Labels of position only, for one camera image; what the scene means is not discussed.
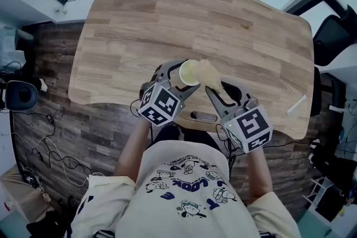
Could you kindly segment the white paper strip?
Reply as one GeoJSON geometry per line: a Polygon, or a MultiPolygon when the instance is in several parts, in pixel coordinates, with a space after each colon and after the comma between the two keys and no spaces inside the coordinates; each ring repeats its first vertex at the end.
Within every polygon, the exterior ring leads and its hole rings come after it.
{"type": "Polygon", "coordinates": [[[303,94],[293,105],[291,105],[287,110],[286,114],[290,115],[293,113],[293,111],[302,103],[306,100],[306,95],[303,94]]]}

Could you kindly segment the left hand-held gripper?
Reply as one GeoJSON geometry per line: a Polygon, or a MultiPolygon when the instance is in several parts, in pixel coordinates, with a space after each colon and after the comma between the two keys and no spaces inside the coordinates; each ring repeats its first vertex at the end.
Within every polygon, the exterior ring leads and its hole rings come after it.
{"type": "Polygon", "coordinates": [[[160,65],[153,80],[145,82],[140,88],[138,113],[157,127],[172,122],[178,115],[181,100],[189,98],[200,87],[200,83],[183,88],[171,85],[171,72],[185,61],[187,59],[172,60],[160,65]]]}

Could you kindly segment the person's black trousers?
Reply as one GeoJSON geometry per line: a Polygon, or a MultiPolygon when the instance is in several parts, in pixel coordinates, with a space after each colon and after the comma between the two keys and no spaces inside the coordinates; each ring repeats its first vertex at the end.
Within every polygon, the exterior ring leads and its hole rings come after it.
{"type": "Polygon", "coordinates": [[[221,149],[215,140],[213,140],[213,138],[207,132],[202,130],[187,129],[180,125],[174,124],[163,127],[156,136],[155,140],[147,147],[147,149],[160,141],[180,140],[180,135],[183,135],[183,141],[208,145],[221,152],[221,149]]]}

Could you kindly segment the cream printed shirt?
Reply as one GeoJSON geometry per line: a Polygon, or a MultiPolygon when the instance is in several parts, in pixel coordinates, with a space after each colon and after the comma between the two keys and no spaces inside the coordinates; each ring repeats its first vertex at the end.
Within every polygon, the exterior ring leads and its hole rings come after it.
{"type": "Polygon", "coordinates": [[[277,195],[245,205],[226,157],[201,143],[160,141],[143,154],[136,181],[90,176],[66,238],[300,238],[277,195]]]}

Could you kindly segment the white dome headset device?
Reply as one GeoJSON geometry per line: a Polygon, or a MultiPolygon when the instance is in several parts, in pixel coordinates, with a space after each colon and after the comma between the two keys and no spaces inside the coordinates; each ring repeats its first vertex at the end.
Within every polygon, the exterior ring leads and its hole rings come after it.
{"type": "Polygon", "coordinates": [[[10,111],[32,109],[38,101],[36,87],[24,81],[9,81],[6,87],[5,106],[10,111]]]}

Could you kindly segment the yellow paper cup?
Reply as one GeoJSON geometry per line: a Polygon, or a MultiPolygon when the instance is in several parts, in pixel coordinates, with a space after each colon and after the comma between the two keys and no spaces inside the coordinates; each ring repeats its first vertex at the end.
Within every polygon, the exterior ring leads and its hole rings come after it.
{"type": "Polygon", "coordinates": [[[186,60],[179,68],[180,80],[188,86],[196,86],[199,82],[193,76],[193,68],[198,65],[197,60],[186,60]]]}

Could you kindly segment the person's right forearm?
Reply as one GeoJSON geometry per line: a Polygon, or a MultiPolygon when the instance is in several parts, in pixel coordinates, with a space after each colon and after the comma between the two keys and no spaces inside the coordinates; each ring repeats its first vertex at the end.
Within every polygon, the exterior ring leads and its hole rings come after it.
{"type": "Polygon", "coordinates": [[[247,154],[247,170],[251,202],[273,191],[272,178],[262,147],[247,154]]]}

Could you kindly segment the black bag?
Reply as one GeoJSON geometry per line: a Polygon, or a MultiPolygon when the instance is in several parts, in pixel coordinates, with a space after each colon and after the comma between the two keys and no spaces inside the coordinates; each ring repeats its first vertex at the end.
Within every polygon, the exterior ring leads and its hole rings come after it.
{"type": "Polygon", "coordinates": [[[26,225],[30,238],[64,238],[74,215],[64,215],[58,211],[47,211],[45,217],[26,225]]]}

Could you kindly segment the black patterned pouch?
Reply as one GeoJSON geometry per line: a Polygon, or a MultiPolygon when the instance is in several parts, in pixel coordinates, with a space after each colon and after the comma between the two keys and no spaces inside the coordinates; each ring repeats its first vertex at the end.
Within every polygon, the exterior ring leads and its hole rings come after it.
{"type": "Polygon", "coordinates": [[[33,188],[42,187],[42,181],[33,169],[29,167],[22,168],[20,174],[24,183],[31,185],[33,188]]]}

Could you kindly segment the cardboard box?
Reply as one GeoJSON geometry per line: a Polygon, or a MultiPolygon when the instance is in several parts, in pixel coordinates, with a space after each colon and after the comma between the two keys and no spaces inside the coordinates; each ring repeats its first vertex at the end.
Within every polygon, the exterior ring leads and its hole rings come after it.
{"type": "Polygon", "coordinates": [[[22,180],[17,168],[13,167],[0,176],[0,185],[10,210],[16,210],[27,223],[38,222],[45,218],[46,212],[54,208],[45,201],[40,187],[33,188],[22,180]]]}

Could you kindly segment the beige sponge piece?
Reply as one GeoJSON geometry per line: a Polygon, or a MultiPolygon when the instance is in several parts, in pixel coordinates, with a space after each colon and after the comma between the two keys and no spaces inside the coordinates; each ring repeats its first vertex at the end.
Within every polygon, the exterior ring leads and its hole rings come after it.
{"type": "Polygon", "coordinates": [[[218,70],[207,59],[192,64],[190,74],[199,83],[215,90],[218,94],[223,91],[221,76],[218,70]]]}

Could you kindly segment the white metal rack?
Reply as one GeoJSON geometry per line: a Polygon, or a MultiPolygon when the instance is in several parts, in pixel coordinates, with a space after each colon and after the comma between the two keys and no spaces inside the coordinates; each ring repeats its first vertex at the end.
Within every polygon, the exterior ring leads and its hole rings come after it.
{"type": "Polygon", "coordinates": [[[303,195],[303,198],[309,205],[308,210],[315,214],[327,204],[335,185],[326,177],[313,178],[311,182],[312,190],[307,195],[303,195]]]}

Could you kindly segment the black office chair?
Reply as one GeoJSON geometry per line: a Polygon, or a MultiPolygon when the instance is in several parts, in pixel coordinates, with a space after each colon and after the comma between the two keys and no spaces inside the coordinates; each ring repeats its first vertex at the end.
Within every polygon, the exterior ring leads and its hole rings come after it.
{"type": "Polygon", "coordinates": [[[346,84],[335,76],[328,74],[331,85],[323,85],[319,67],[330,64],[346,48],[357,43],[357,13],[347,6],[343,17],[327,16],[313,37],[314,51],[314,82],[311,104],[311,116],[321,112],[322,92],[332,94],[331,107],[343,108],[346,102],[346,84]]]}

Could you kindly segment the person's left forearm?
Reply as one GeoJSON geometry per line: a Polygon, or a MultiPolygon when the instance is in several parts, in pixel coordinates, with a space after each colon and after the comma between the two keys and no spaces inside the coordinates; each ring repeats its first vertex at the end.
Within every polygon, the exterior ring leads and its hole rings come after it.
{"type": "Polygon", "coordinates": [[[113,176],[125,176],[133,181],[137,180],[143,152],[147,145],[149,128],[149,121],[139,117],[133,133],[129,136],[119,156],[113,176]]]}

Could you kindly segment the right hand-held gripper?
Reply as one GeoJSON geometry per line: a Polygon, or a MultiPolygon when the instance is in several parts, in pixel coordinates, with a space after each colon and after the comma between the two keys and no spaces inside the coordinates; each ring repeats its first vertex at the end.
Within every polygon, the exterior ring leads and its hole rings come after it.
{"type": "Polygon", "coordinates": [[[233,103],[224,101],[208,86],[205,86],[205,91],[221,117],[220,125],[228,138],[244,153],[264,146],[272,139],[273,133],[265,109],[259,105],[248,86],[234,80],[222,80],[221,84],[233,103]]]}

